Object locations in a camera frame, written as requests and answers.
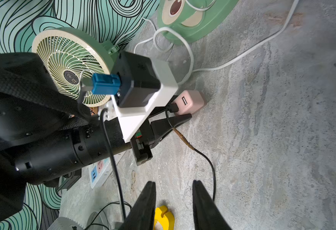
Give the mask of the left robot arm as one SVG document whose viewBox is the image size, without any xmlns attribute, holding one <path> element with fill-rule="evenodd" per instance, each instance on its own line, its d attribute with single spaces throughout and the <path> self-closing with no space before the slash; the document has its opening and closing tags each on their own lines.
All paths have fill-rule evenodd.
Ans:
<svg viewBox="0 0 336 230">
<path fill-rule="evenodd" d="M 46 184 L 111 155 L 132 150 L 138 163 L 181 115 L 140 129 L 125 142 L 116 119 L 101 123 L 87 106 L 60 94 L 35 53 L 0 54 L 0 222 L 23 208 L 26 184 Z"/>
</svg>

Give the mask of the green desk fan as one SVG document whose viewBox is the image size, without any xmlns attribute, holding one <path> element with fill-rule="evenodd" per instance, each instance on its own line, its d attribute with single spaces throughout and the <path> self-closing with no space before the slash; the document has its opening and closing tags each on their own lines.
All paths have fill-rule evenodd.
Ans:
<svg viewBox="0 0 336 230">
<path fill-rule="evenodd" d="M 171 28 L 192 43 L 217 28 L 237 3 L 238 0 L 160 1 L 157 24 L 159 28 Z"/>
</svg>

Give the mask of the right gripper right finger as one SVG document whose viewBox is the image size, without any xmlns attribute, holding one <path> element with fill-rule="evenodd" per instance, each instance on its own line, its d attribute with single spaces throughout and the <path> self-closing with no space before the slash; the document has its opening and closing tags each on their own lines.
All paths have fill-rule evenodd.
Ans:
<svg viewBox="0 0 336 230">
<path fill-rule="evenodd" d="M 193 217 L 196 230 L 231 230 L 201 181 L 193 181 Z"/>
</svg>

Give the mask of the cream round desk fan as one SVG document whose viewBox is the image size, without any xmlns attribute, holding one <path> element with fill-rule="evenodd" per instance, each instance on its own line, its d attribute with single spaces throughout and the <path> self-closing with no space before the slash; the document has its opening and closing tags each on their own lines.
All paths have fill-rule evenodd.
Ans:
<svg viewBox="0 0 336 230">
<path fill-rule="evenodd" d="M 32 52 L 42 59 L 57 90 L 75 100 L 80 95 L 81 78 L 91 78 L 93 73 L 109 74 L 119 50 L 108 40 L 100 43 L 71 27 L 42 31 L 32 43 Z"/>
</svg>

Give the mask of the yellow triangle frame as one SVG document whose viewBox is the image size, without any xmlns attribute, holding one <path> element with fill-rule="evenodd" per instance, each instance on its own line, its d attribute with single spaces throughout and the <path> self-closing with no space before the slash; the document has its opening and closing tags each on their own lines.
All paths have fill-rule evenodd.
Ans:
<svg viewBox="0 0 336 230">
<path fill-rule="evenodd" d="M 174 230 L 175 217 L 172 212 L 166 206 L 160 206 L 155 209 L 154 225 L 153 229 L 155 230 L 155 225 L 159 223 L 163 230 Z"/>
</svg>

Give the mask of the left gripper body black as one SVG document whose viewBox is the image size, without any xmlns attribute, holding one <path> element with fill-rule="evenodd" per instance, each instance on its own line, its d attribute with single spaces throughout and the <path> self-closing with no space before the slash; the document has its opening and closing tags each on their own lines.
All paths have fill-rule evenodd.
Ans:
<svg viewBox="0 0 336 230">
<path fill-rule="evenodd" d="M 158 136 L 158 120 L 147 119 L 130 140 L 136 164 L 142 165 L 152 159 L 151 149 L 157 146 L 161 138 Z"/>
</svg>

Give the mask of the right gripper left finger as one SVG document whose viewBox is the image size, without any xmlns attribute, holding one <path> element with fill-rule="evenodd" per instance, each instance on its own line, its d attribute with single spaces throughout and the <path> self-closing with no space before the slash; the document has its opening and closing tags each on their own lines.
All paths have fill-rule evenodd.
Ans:
<svg viewBox="0 0 336 230">
<path fill-rule="evenodd" d="M 119 230 L 153 230 L 156 209 L 156 183 L 147 182 Z"/>
</svg>

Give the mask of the pink USB adapter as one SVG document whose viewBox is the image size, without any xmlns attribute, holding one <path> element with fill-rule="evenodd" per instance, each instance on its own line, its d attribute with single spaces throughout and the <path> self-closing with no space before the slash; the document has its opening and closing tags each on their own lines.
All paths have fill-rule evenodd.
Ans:
<svg viewBox="0 0 336 230">
<path fill-rule="evenodd" d="M 206 105 L 203 94 L 197 90 L 185 90 L 173 101 L 178 107 L 175 115 L 195 114 Z"/>
</svg>

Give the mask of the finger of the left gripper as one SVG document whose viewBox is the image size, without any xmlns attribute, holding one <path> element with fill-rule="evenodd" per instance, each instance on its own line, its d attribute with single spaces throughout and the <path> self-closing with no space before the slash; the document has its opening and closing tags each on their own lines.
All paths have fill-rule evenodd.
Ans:
<svg viewBox="0 0 336 230">
<path fill-rule="evenodd" d="M 150 113 L 149 118 L 155 117 L 159 115 L 162 112 L 165 112 L 168 110 L 170 113 L 176 113 L 179 111 L 177 103 L 174 102 L 174 100 L 177 98 L 177 95 L 174 95 L 167 105 L 165 106 L 158 106 L 153 109 L 153 111 Z"/>
<path fill-rule="evenodd" d="M 191 118 L 192 118 L 191 114 L 186 114 L 152 121 L 150 125 L 155 137 L 155 141 L 161 141 L 170 132 L 172 132 L 173 127 L 177 128 L 183 125 L 184 123 L 190 121 Z"/>
</svg>

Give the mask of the white power strip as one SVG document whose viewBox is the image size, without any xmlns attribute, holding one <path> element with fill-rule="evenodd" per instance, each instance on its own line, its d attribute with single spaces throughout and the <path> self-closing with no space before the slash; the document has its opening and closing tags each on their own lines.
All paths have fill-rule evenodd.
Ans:
<svg viewBox="0 0 336 230">
<path fill-rule="evenodd" d="M 101 108 L 106 108 L 107 114 L 106 118 L 106 128 L 108 138 L 110 140 L 112 152 L 114 155 L 114 160 L 118 164 L 121 158 L 124 156 L 127 149 L 129 149 L 129 143 L 125 143 L 123 134 L 120 129 L 120 124 L 114 109 L 113 101 L 109 100 L 105 105 Z M 107 155 L 106 159 L 100 160 L 94 164 L 88 166 L 89 170 L 89 180 L 90 186 L 92 189 L 100 188 L 109 178 L 112 173 L 112 166 Z"/>
</svg>

